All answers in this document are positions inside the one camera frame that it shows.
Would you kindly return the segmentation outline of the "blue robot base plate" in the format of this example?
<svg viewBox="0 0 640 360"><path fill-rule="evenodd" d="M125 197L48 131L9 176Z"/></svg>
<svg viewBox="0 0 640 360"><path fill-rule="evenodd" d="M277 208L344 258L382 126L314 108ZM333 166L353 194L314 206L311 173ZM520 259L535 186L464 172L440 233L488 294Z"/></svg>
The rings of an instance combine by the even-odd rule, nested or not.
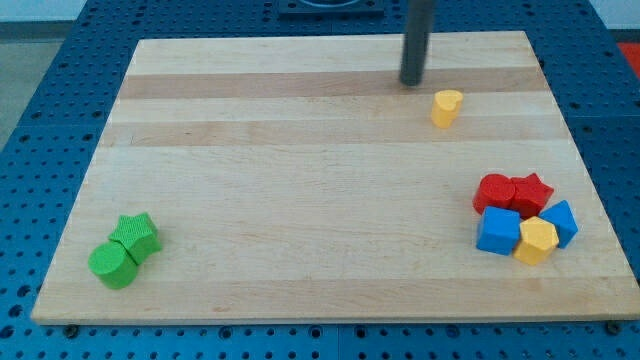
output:
<svg viewBox="0 0 640 360"><path fill-rule="evenodd" d="M383 15L385 0L275 0L280 18Z"/></svg>

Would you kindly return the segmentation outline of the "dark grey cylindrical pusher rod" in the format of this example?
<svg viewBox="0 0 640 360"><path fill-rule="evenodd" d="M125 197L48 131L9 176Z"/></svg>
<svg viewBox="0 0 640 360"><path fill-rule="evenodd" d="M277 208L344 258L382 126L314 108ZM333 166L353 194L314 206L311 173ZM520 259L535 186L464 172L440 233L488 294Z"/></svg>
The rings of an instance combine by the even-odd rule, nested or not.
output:
<svg viewBox="0 0 640 360"><path fill-rule="evenodd" d="M435 0L409 0L399 80L416 87L423 80L429 39L434 26Z"/></svg>

